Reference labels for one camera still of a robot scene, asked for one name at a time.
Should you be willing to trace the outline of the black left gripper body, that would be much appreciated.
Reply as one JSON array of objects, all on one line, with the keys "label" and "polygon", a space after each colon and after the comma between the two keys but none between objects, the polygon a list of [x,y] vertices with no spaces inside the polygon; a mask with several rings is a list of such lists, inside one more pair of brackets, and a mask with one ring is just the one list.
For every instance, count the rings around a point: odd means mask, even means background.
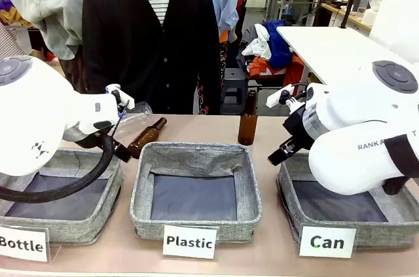
[{"label": "black left gripper body", "polygon": [[113,137],[109,134],[110,129],[103,129],[93,134],[88,135],[84,139],[77,142],[77,145],[84,149],[93,149],[99,147],[100,149],[115,149],[115,142]]}]

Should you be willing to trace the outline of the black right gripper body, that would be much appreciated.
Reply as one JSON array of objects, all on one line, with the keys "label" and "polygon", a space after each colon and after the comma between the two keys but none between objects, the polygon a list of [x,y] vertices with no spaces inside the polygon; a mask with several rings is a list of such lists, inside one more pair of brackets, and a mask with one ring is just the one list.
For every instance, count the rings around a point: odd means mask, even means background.
[{"label": "black right gripper body", "polygon": [[290,133],[291,137],[286,142],[288,153],[297,153],[301,149],[310,150],[314,140],[308,135],[303,125],[303,115],[306,110],[305,105],[300,106],[283,123],[284,128]]}]

